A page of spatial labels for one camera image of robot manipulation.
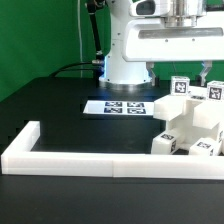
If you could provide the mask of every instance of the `green backdrop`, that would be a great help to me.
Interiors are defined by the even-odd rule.
[[[83,60],[94,58],[93,37],[86,0],[81,0]],[[216,4],[221,0],[210,0]],[[97,13],[104,52],[110,48],[107,8]],[[0,0],[0,101],[35,77],[48,76],[57,68],[80,61],[77,0]],[[201,63],[175,63],[176,70],[190,78]],[[158,63],[161,79],[173,74],[172,63]],[[80,76],[71,73],[68,76]],[[224,80],[224,63],[214,62],[208,80]]]

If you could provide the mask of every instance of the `black tabletop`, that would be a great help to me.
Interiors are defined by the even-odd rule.
[[[164,129],[152,117],[83,114],[87,100],[154,101],[169,84],[138,92],[92,79],[38,78],[0,103],[0,152],[30,120],[33,151],[150,153]],[[218,180],[0,176],[0,223],[223,223]]]

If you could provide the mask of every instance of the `black square marker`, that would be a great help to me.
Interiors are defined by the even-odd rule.
[[[223,137],[223,131],[221,131],[220,134],[219,134],[219,142],[222,141],[222,137]]]
[[[212,149],[212,150],[210,151],[210,156],[213,156],[213,153],[214,153],[214,149]]]
[[[106,107],[122,107],[122,102],[111,101],[105,103]]]
[[[187,83],[186,82],[175,82],[175,93],[186,93]]]
[[[116,107],[105,107],[104,113],[106,114],[121,114],[122,108],[116,108]]]
[[[172,135],[168,135],[168,134],[163,134],[161,136],[161,138],[167,139],[167,140],[172,140],[174,137]]]
[[[199,142],[197,144],[197,146],[201,147],[201,148],[204,148],[204,149],[208,149],[211,145],[207,144],[207,143],[204,143],[204,142]]]
[[[172,143],[172,146],[171,146],[171,152],[173,152],[173,151],[176,149],[176,143],[177,143],[177,141],[174,141],[174,142]]]
[[[205,100],[205,97],[203,96],[192,96],[191,98],[196,100]]]
[[[128,108],[128,114],[146,114],[146,111],[142,108]]]
[[[209,90],[209,99],[220,100],[222,96],[222,89],[211,87]]]
[[[138,102],[128,102],[128,107],[144,107],[144,103],[138,103]]]

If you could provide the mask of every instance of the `black cable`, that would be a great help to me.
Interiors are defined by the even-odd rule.
[[[90,17],[90,21],[92,24],[94,43],[95,43],[95,48],[96,48],[96,58],[102,59],[103,53],[102,53],[102,48],[101,48],[101,44],[100,44],[100,37],[99,37],[99,32],[98,32],[98,27],[97,27],[97,22],[96,22],[96,16],[95,16],[95,14],[91,14],[91,15],[89,15],[89,17]]]
[[[77,63],[72,63],[72,64],[69,64],[69,65],[65,65],[61,68],[59,68],[58,70],[52,72],[49,77],[55,77],[59,72],[61,72],[62,70],[66,69],[66,68],[71,68],[71,67],[74,67],[74,66],[79,66],[79,65],[90,65],[92,64],[92,62],[77,62]]]

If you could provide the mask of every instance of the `white plastic block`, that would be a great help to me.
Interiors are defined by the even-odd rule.
[[[224,103],[205,101],[194,108],[193,126],[212,129],[224,118]]]
[[[173,154],[180,144],[181,133],[178,130],[167,130],[153,139],[151,154]]]
[[[204,97],[198,97],[198,96],[188,96],[186,97],[186,102],[184,104],[184,110],[182,115],[191,114],[192,111],[196,106],[203,103],[205,101]]]
[[[112,168],[108,155],[26,152],[10,155],[3,174],[112,177]]]
[[[224,101],[224,82],[211,81],[207,84],[207,100],[223,102]]]
[[[224,179],[222,156],[145,155],[114,161],[114,177]]]
[[[190,79],[184,76],[172,76],[171,77],[171,87],[170,94],[177,96],[188,95],[188,88],[190,84]]]
[[[200,138],[190,147],[189,155],[218,156],[221,143],[211,138]]]
[[[199,99],[206,99],[207,96],[207,88],[201,86],[189,86],[188,92],[191,97],[193,96],[193,98],[197,97]]]
[[[224,122],[220,122],[218,125],[218,131],[217,131],[217,136],[216,136],[216,141],[217,142],[221,142],[223,141],[223,137],[224,137]]]
[[[170,121],[184,111],[185,96],[167,95],[154,102],[154,118]]]

